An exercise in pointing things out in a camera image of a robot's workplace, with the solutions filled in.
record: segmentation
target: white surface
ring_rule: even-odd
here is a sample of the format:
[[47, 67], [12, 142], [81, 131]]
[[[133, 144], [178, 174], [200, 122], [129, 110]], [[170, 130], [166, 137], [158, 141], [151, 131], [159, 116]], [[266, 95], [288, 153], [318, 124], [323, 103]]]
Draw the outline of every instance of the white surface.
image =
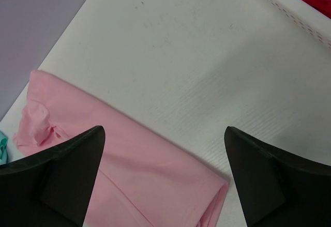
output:
[[331, 19], [302, 0], [267, 0], [281, 13], [331, 49]]
[[[87, 0], [40, 69], [227, 177], [229, 125], [331, 165], [331, 53], [263, 0]], [[217, 226], [246, 226], [233, 181]]]

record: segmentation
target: folded pink garment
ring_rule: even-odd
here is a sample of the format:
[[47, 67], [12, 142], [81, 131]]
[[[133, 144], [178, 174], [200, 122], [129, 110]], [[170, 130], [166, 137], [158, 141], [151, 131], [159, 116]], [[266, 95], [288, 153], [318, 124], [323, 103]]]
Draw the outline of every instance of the folded pink garment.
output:
[[90, 227], [215, 227], [227, 182], [98, 99], [33, 71], [22, 114], [14, 142], [25, 155], [104, 127], [106, 144], [85, 219]]

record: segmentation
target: teal fabric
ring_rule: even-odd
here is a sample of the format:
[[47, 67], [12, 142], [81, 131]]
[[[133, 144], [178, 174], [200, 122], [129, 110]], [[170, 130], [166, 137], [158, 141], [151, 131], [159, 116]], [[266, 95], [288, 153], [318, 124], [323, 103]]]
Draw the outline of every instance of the teal fabric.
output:
[[7, 143], [8, 138], [2, 132], [0, 132], [0, 165], [7, 162]]

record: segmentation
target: pink fabric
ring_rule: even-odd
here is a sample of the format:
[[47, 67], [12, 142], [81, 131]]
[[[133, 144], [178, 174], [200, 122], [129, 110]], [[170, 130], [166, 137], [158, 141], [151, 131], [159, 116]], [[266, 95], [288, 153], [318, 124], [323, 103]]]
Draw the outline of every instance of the pink fabric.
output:
[[14, 137], [31, 155], [95, 126], [106, 144], [88, 207], [90, 227], [215, 227], [228, 184], [187, 153], [98, 99], [31, 73]]

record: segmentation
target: pink shirt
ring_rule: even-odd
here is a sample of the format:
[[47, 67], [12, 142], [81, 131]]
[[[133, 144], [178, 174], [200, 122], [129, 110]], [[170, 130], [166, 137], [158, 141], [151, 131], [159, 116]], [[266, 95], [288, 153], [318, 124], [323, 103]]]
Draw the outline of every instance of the pink shirt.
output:
[[86, 222], [90, 227], [215, 227], [228, 183], [167, 140], [91, 95], [31, 73], [14, 137], [31, 155], [95, 126], [106, 143]]

